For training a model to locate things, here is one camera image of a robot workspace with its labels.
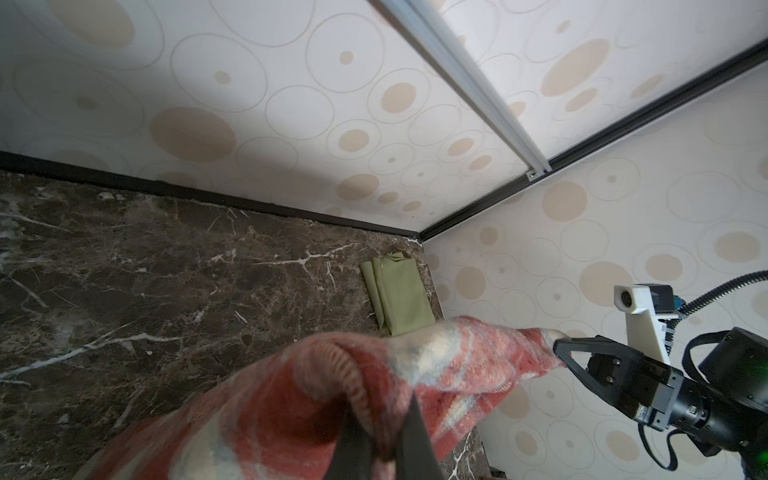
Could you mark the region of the olive green skirt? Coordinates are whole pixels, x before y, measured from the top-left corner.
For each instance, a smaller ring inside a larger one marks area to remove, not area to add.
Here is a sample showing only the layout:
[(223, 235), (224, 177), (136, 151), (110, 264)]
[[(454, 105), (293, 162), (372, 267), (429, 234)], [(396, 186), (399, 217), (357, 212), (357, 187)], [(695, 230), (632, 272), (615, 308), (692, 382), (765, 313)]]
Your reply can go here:
[(436, 323), (415, 259), (395, 252), (360, 269), (380, 330), (400, 336)]

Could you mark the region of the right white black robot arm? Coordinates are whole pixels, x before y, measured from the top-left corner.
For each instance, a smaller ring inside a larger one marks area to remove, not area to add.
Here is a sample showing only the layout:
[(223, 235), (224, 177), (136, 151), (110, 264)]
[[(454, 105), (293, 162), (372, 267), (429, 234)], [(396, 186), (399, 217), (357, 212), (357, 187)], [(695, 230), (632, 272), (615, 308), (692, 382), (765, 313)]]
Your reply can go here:
[(735, 452), (746, 478), (766, 478), (766, 339), (738, 327), (699, 335), (681, 369), (602, 336), (561, 339), (554, 352), (640, 433), (684, 434), (706, 457)]

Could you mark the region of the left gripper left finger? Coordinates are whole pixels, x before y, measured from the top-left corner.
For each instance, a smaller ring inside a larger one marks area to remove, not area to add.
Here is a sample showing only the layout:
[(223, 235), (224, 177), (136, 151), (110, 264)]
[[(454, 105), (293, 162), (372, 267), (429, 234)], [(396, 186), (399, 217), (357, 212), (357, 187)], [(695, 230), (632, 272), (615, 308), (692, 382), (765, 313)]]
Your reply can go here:
[(344, 413), (341, 431), (324, 480), (371, 480), (374, 439), (351, 407)]

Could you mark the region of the red plaid skirt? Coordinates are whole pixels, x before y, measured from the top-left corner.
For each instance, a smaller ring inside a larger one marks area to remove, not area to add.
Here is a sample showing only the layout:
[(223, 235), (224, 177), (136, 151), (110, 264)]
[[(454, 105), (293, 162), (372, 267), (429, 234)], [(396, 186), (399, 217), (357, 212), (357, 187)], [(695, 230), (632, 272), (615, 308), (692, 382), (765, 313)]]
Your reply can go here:
[(521, 381), (560, 366), (554, 342), (562, 338), (467, 316), (389, 338), (313, 335), (128, 427), (78, 477), (320, 479), (351, 407), (374, 439), (372, 477), (395, 479), (413, 394), (441, 462)]

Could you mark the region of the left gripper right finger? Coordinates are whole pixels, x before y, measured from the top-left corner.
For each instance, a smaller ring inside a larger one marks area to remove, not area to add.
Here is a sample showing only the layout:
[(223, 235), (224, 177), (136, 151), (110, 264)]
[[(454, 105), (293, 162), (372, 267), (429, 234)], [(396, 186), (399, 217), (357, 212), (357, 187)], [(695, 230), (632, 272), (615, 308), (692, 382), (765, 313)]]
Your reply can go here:
[(412, 395), (396, 444), (397, 480), (443, 480), (417, 396)]

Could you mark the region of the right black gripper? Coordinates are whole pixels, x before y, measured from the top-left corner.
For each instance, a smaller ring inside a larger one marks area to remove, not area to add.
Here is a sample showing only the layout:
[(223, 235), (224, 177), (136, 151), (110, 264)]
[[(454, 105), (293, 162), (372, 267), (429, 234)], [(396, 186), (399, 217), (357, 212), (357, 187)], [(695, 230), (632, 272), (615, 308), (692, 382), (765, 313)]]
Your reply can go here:
[(562, 338), (555, 355), (591, 393), (636, 423), (679, 430), (704, 450), (735, 448), (735, 404), (682, 371), (607, 337)]

